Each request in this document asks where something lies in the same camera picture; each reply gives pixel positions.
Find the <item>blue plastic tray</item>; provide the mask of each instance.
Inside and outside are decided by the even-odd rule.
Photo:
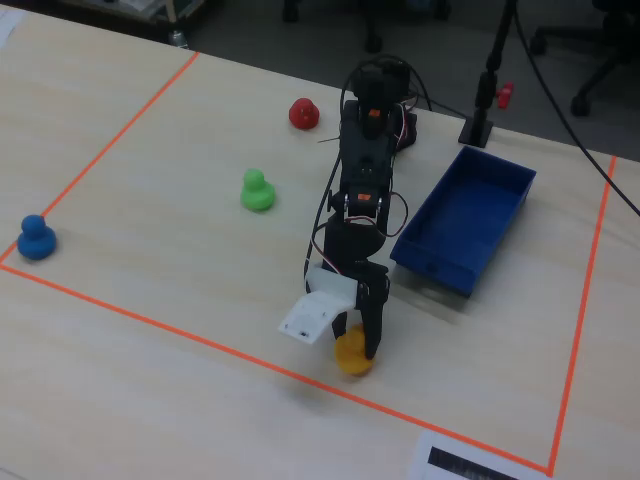
[[[536,172],[463,148],[391,252],[398,264],[471,295]]]

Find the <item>black stand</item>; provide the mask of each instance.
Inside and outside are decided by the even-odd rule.
[[[487,145],[489,133],[493,128],[493,122],[487,120],[487,109],[491,107],[498,88],[496,72],[502,63],[502,50],[509,35],[511,20],[516,12],[517,0],[506,0],[502,10],[500,26],[493,42],[493,49],[487,59],[487,71],[480,75],[478,93],[476,93],[476,109],[473,118],[467,117],[464,127],[458,138],[459,143],[484,148]]]

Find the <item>chair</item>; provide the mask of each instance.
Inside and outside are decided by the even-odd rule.
[[[300,15],[298,12],[298,3],[301,0],[284,0],[284,8],[282,10],[282,19],[287,23],[297,22]],[[378,53],[382,50],[382,38],[376,33],[375,17],[380,8],[381,0],[358,0],[358,6],[364,16],[367,28],[367,38],[364,48],[369,53]],[[451,13],[451,5],[449,0],[433,0],[433,15],[440,20],[446,20]]]
[[[571,100],[571,113],[576,117],[589,115],[589,92],[616,66],[629,63],[640,53],[640,0],[593,0],[593,6],[606,13],[601,28],[540,27],[530,43],[531,53],[534,55],[545,53],[546,37],[601,42],[615,48],[615,53],[595,71]]]

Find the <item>orange tape line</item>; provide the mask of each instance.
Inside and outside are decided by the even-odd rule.
[[[144,107],[142,107],[138,111],[138,113],[136,113],[133,116],[133,118],[129,120],[129,122],[122,128],[122,130],[120,130],[118,134],[115,137],[113,137],[113,139],[111,139],[111,141],[102,150],[100,150],[100,153],[98,153],[98,155],[96,155],[96,157],[93,160],[91,160],[91,163],[89,163],[89,165],[84,167],[82,171],[76,176],[76,178],[74,178],[71,181],[71,183],[67,185],[67,187],[60,193],[60,195],[58,195],[56,199],[53,202],[51,202],[51,204],[44,210],[44,212],[42,212],[43,217],[46,217],[51,212],[51,210],[53,210],[56,207],[56,205],[58,205],[60,201],[67,196],[67,194],[73,189],[73,187],[75,187],[78,184],[78,182],[82,180],[82,178],[87,174],[87,172],[91,170],[96,165],[96,163],[98,163],[102,159],[102,157],[104,157],[107,154],[107,152],[111,150],[111,148],[113,148],[113,146],[116,143],[118,143],[118,140],[120,140],[120,138],[122,138],[122,136],[125,133],[127,133],[127,131],[133,126],[133,124],[136,123],[140,119],[140,117],[144,115],[144,113],[147,110],[149,110],[151,105],[153,105],[156,102],[156,100],[158,100],[158,98],[160,98],[167,91],[167,89],[171,85],[173,85],[176,82],[176,80],[178,80],[178,78],[180,78],[182,74],[193,64],[196,58],[198,58],[198,55],[200,55],[200,53],[198,52],[191,55],[189,60],[182,67],[180,67],[180,69],[173,75],[173,77],[171,77],[169,81],[165,83],[162,86],[162,88],[155,93],[153,97],[151,97],[151,99],[144,105]],[[15,250],[15,248],[16,248],[16,243],[14,242],[2,254],[2,256],[0,256],[0,264],[4,262],[9,255],[11,255],[11,253]]]
[[[609,163],[608,175],[613,178],[616,169],[617,157],[611,157]],[[549,456],[549,466],[547,475],[552,477],[556,460],[558,459],[558,451],[560,449],[560,440],[562,438],[562,430],[564,421],[567,416],[567,408],[569,406],[569,396],[571,395],[571,385],[573,384],[573,375],[576,370],[576,361],[578,359],[578,349],[580,348],[580,338],[582,337],[582,327],[584,326],[584,317],[587,313],[587,304],[589,303],[589,291],[591,290],[591,280],[593,277],[593,269],[596,264],[596,254],[598,253],[598,244],[600,243],[600,232],[602,231],[602,223],[604,222],[604,214],[607,211],[607,202],[609,200],[609,190],[611,186],[607,183],[602,192],[602,200],[600,201],[600,211],[598,212],[598,221],[596,229],[593,232],[593,241],[591,242],[591,253],[589,254],[589,263],[587,264],[587,273],[584,277],[584,286],[582,287],[582,298],[580,299],[580,310],[578,311],[578,322],[573,335],[573,346],[571,347],[571,356],[569,357],[569,368],[567,369],[567,378],[564,382],[564,391],[562,392],[562,402],[560,403],[560,411],[558,412],[558,420],[556,422],[556,430],[553,435],[553,445],[551,446],[551,454]]]
[[[60,292],[66,293],[67,295],[71,295],[73,297],[76,297],[80,300],[84,300],[85,302],[89,302],[92,303],[94,305],[97,305],[99,307],[102,308],[106,308],[107,310],[111,310],[112,312],[118,313],[120,315],[124,315],[127,316],[129,318],[132,318],[134,320],[138,320],[142,323],[146,323],[147,325],[151,325],[153,327],[156,328],[160,328],[162,330],[165,330],[169,333],[173,333],[175,335],[179,335],[181,337],[187,338],[189,340],[193,340],[194,342],[198,342],[201,343],[202,345],[206,345],[208,347],[211,348],[215,348],[216,350],[219,350],[221,352],[224,353],[228,353],[229,355],[233,355],[234,357],[237,358],[241,358],[242,360],[246,360],[248,362],[251,362],[255,365],[259,365],[261,367],[267,368],[269,370],[272,370],[274,372],[280,373],[282,375],[285,375],[287,377],[293,378],[295,380],[298,380],[302,383],[305,383],[307,385],[310,385],[312,387],[318,388],[320,390],[324,390],[327,393],[331,393],[333,395],[336,395],[338,397],[342,397],[344,399],[350,400],[352,402],[358,403],[360,405],[363,405],[367,408],[371,408],[373,410],[377,410],[378,412],[387,414],[387,415],[391,415],[392,417],[396,417],[400,420],[404,420],[405,422],[409,422],[412,423],[414,425],[417,425],[419,427],[422,428],[426,428],[429,430],[433,430],[434,432],[440,433],[442,435],[446,435],[448,437],[454,438],[456,440],[459,440],[461,442],[467,443],[469,445],[473,445],[474,447],[480,448],[482,450],[485,450],[487,452],[493,453],[495,455],[499,455],[501,457],[504,457],[508,460],[511,460],[513,462],[519,463],[521,465],[524,465],[525,467],[531,468],[533,470],[536,470],[538,472],[542,472],[542,473],[546,473],[547,472],[547,467],[542,466],[542,465],[538,465],[537,463],[534,463],[530,460],[527,460],[525,458],[519,457],[517,455],[514,455],[513,453],[509,453],[506,452],[504,450],[501,450],[499,448],[496,447],[492,447],[491,445],[487,445],[486,443],[482,443],[479,442],[478,440],[474,440],[473,438],[469,438],[466,437],[464,435],[461,435],[459,433],[455,433],[452,432],[450,430],[447,430],[445,428],[442,427],[438,427],[437,425],[433,425],[431,423],[425,422],[423,420],[420,420],[419,418],[416,417],[412,417],[410,415],[406,415],[402,412],[399,412],[397,410],[393,410],[389,407],[385,407],[384,405],[380,405],[378,403],[372,402],[370,400],[367,400],[365,398],[362,397],[358,397],[356,395],[352,395],[350,393],[344,392],[340,389],[337,389],[335,387],[326,385],[324,383],[321,383],[317,380],[314,380],[312,378],[306,377],[304,375],[300,375],[299,373],[293,372],[291,370],[287,370],[286,368],[280,367],[278,365],[275,365],[273,363],[267,362],[265,360],[262,360],[260,358],[254,357],[252,355],[249,355],[248,353],[244,353],[241,352],[240,350],[236,350],[235,348],[231,348],[228,347],[226,345],[222,345],[221,343],[218,342],[214,342],[212,340],[209,340],[207,338],[201,337],[199,335],[196,335],[194,333],[190,333],[187,332],[186,330],[182,330],[180,328],[174,327],[172,325],[168,325],[166,323],[162,323],[159,322],[157,320],[153,320],[152,318],[149,317],[145,317],[143,315],[140,315],[138,313],[135,312],[131,312],[129,310],[125,310],[124,308],[121,307],[116,307],[115,305],[111,305],[109,303],[103,302],[102,300],[98,300],[96,298],[90,297],[88,295],[85,295],[84,293],[80,293],[80,292],[76,292],[75,290],[72,290],[70,288],[67,287],[63,287],[62,285],[58,285],[56,283],[50,282],[48,280],[45,280],[43,278],[40,277],[36,277],[35,275],[31,275],[29,273],[23,272],[21,270],[17,270],[15,268],[11,268],[8,267],[6,265],[0,265],[0,270],[4,270],[6,272],[12,273],[14,275],[17,275],[19,277],[22,278],[26,278],[28,280],[31,280],[33,282],[39,283],[41,285],[53,288],[55,290],[58,290]]]

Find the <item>chair wheel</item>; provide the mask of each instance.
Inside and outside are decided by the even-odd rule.
[[[300,20],[300,12],[297,6],[285,5],[282,9],[282,21],[285,23],[296,23]]]
[[[449,20],[449,16],[451,15],[451,4],[449,0],[438,0],[436,4],[436,8],[433,11],[433,18],[436,20]]]
[[[533,55],[544,55],[547,51],[547,39],[534,35],[529,42],[529,50]]]
[[[586,117],[591,112],[591,103],[585,97],[575,96],[571,100],[571,113],[575,117]]]
[[[364,44],[364,49],[369,53],[379,53],[382,50],[382,38],[378,35],[369,35]]]

